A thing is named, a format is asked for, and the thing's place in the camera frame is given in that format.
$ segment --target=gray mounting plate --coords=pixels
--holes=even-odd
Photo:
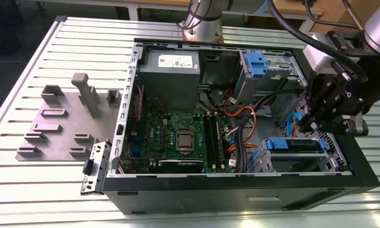
[[[101,116],[93,118],[79,96],[63,93],[57,95],[58,103],[43,103],[18,151],[19,161],[85,161],[94,143],[113,140],[119,104],[110,106],[107,94],[99,94]]]

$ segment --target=slotted aluminum table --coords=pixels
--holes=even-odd
[[[158,22],[69,18],[54,23],[0,109],[0,225],[70,226],[86,221],[81,226],[380,227],[380,187],[303,212],[126,216],[106,196],[81,196],[83,162],[15,159],[43,102],[43,87],[61,85],[63,91],[77,92],[71,77],[86,72],[98,93],[110,88],[123,90],[135,37],[182,39],[182,32],[175,24]],[[287,32],[274,30],[226,27],[225,40],[305,47]],[[380,102],[365,118],[370,136],[358,138],[358,143],[380,180]]]

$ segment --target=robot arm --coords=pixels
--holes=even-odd
[[[366,73],[366,79],[337,59],[331,61],[335,74],[317,73],[309,79],[307,113],[299,122],[301,131],[319,129],[325,132],[366,136],[363,115],[380,100],[380,8],[354,36],[329,32],[331,46],[355,59]]]
[[[193,0],[183,24],[185,38],[191,41],[223,40],[223,11],[257,13],[267,9],[267,0]]]

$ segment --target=metal chassis frame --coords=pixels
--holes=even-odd
[[[186,42],[174,41],[186,46]],[[234,48],[234,45],[223,45],[222,48]],[[290,49],[290,51],[295,54],[298,59],[302,71],[306,76],[311,75],[314,72],[311,70],[310,64],[305,58],[303,51],[299,49]],[[135,67],[131,67],[133,75],[135,75]],[[127,117],[121,119],[122,123],[127,120]],[[374,170],[370,166],[370,163],[363,155],[361,147],[354,137],[350,136],[337,136],[335,137],[342,151],[345,152],[346,159],[350,162],[353,168],[353,175],[333,175],[333,176],[291,176],[291,175],[282,175],[282,176],[249,176],[249,175],[239,175],[234,177],[231,181],[229,181],[227,177],[199,177],[199,178],[187,178],[187,177],[161,177],[161,178],[151,178],[154,176],[149,176],[149,178],[111,178],[111,163],[109,165],[109,175],[105,180],[105,184],[102,187],[102,191],[106,194],[115,194],[115,192],[138,192],[139,191],[161,191],[161,190],[229,190],[229,189],[266,189],[266,188],[329,188],[339,189],[342,192],[333,197],[315,202],[314,204],[309,205],[305,208],[307,209],[318,206],[319,204],[330,201],[341,197],[342,195],[347,194],[357,194],[363,193],[377,187],[380,186],[380,182],[378,177],[374,173]],[[123,140],[122,137],[115,138],[114,145],[118,143],[118,140]],[[110,162],[114,161],[114,158],[118,156],[115,155],[115,147],[111,153]]]

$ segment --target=cable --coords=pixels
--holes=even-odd
[[[349,0],[342,0],[343,4],[345,4],[345,7],[349,9],[351,8],[351,4],[349,2]]]
[[[0,61],[0,63],[25,63],[26,65],[29,64],[27,62],[23,61],[10,61],[10,60]]]
[[[183,30],[191,30],[191,29],[194,29],[198,25],[201,25],[201,23],[205,21],[206,16],[207,16],[207,14],[209,14],[209,12],[210,12],[213,2],[214,2],[214,0],[210,0],[210,5],[209,5],[207,12],[206,12],[205,16],[202,17],[202,19],[199,19],[199,22],[198,22],[195,25],[190,26],[190,27],[183,27],[183,26],[179,25],[179,23],[177,23],[177,25],[179,26],[179,28],[182,28]],[[194,19],[195,19],[195,16],[193,16],[193,18],[191,18],[191,20],[190,20],[190,24],[193,23]]]
[[[339,27],[358,29],[358,27],[355,25],[351,25],[347,23],[325,21],[325,20],[317,19],[315,15],[311,12],[310,6],[309,6],[309,0],[305,0],[305,4],[306,4],[306,10],[307,10],[309,17],[315,23],[322,24],[322,25],[334,25],[334,26],[339,26]]]
[[[203,105],[199,100],[197,100],[197,105],[198,105],[205,111],[207,111],[207,112],[214,112],[214,110],[210,109],[206,105]]]
[[[191,13],[190,10],[191,10],[191,5],[193,5],[193,0],[191,0],[190,3],[191,3],[191,4],[190,4],[190,8],[189,8],[189,13]],[[193,17],[191,17],[191,19],[190,19],[189,25],[183,25],[183,26],[182,26],[182,25],[177,22],[177,25],[179,26],[179,28],[182,28],[182,29],[186,30],[186,29],[190,27],[193,21],[195,20],[195,15],[197,15],[197,13],[198,13],[198,11],[199,11],[201,4],[202,4],[202,0],[199,0],[199,4],[198,4],[198,7],[197,7],[197,11],[195,11],[195,14],[193,15]]]
[[[133,132],[135,132],[137,130],[137,127],[138,127],[138,123],[139,123],[139,119],[141,119],[141,113],[142,113],[142,103],[143,103],[143,100],[142,100],[142,89],[141,89],[141,86],[138,85],[138,89],[139,89],[139,111],[138,111],[138,118],[135,119],[135,123],[134,123],[134,128],[133,128]]]
[[[269,6],[271,9],[271,12],[278,20],[278,22],[283,25],[286,30],[305,43],[311,45],[315,49],[329,54],[335,61],[338,61],[341,64],[343,64],[347,68],[351,69],[351,71],[357,74],[359,82],[363,83],[367,81],[367,74],[365,70],[361,68],[361,66],[353,61],[353,59],[349,58],[343,53],[341,53],[338,50],[335,50],[329,45],[323,44],[321,41],[311,38],[309,35],[306,35],[303,32],[297,30],[290,23],[283,18],[282,14],[279,13],[279,10],[277,9],[274,0],[269,0]]]

